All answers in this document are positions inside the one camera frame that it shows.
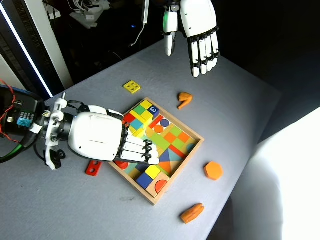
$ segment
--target blue label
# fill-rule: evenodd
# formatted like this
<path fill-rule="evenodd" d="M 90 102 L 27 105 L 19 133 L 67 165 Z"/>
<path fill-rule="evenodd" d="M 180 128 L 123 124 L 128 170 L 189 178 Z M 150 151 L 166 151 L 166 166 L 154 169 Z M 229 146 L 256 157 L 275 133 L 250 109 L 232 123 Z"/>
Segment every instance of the blue label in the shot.
<path fill-rule="evenodd" d="M 30 119 L 19 117 L 16 124 L 22 127 L 30 128 L 32 121 Z"/>

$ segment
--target green cable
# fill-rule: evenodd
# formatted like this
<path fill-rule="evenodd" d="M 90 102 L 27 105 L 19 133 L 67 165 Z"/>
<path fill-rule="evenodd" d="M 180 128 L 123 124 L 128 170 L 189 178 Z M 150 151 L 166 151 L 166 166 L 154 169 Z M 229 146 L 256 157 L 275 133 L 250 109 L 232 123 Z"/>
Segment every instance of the green cable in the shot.
<path fill-rule="evenodd" d="M 4 160 L 8 157 L 10 157 L 11 155 L 15 154 L 16 152 L 18 152 L 23 146 L 21 144 L 18 144 L 18 146 L 15 147 L 15 149 L 13 149 L 10 153 L 8 153 L 5 156 L 0 157 L 0 160 Z"/>

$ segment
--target red wire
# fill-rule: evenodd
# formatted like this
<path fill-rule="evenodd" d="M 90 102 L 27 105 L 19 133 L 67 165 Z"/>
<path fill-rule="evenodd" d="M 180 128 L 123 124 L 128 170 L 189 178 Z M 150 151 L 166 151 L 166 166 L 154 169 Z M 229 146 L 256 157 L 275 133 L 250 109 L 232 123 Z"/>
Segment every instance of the red wire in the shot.
<path fill-rule="evenodd" d="M 2 131 L 2 125 L 1 125 L 1 122 L 2 122 L 2 119 L 4 119 L 5 115 L 7 112 L 9 112 L 11 109 L 14 108 L 14 104 L 15 104 L 15 101 L 16 101 L 16 95 L 15 95 L 15 92 L 14 90 L 12 89 L 12 87 L 8 84 L 6 84 L 5 81 L 3 81 L 1 78 L 0 78 L 0 82 L 2 82 L 4 85 L 6 85 L 8 87 L 8 89 L 10 90 L 11 94 L 12 94 L 12 102 L 11 102 L 11 106 L 4 111 L 4 113 L 1 115 L 0 117 L 0 134 L 2 134 L 3 136 L 5 136 L 7 139 L 9 139 L 10 141 L 13 141 L 15 143 L 19 143 L 17 140 L 14 140 L 12 139 L 11 137 L 9 137 L 7 134 L 5 134 L 3 131 Z"/>

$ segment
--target dark floor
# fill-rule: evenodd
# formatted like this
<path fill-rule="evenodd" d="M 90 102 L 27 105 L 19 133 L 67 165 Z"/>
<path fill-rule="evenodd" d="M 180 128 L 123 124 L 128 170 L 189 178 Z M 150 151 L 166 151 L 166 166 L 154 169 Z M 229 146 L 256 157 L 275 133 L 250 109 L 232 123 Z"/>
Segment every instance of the dark floor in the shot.
<path fill-rule="evenodd" d="M 233 205 L 231 198 L 229 198 L 207 240 L 232 240 L 234 239 L 233 235 Z"/>

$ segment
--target toy chicken drumstick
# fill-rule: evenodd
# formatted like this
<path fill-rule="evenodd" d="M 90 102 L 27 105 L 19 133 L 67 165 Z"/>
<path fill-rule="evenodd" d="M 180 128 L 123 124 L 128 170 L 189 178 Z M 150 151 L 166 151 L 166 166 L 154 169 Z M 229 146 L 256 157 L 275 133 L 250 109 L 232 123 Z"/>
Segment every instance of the toy chicken drumstick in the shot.
<path fill-rule="evenodd" d="M 187 92 L 181 92 L 179 93 L 179 101 L 183 102 L 180 106 L 178 106 L 178 109 L 182 109 L 183 107 L 187 106 L 189 103 L 191 103 L 193 99 L 193 96 L 190 93 Z"/>

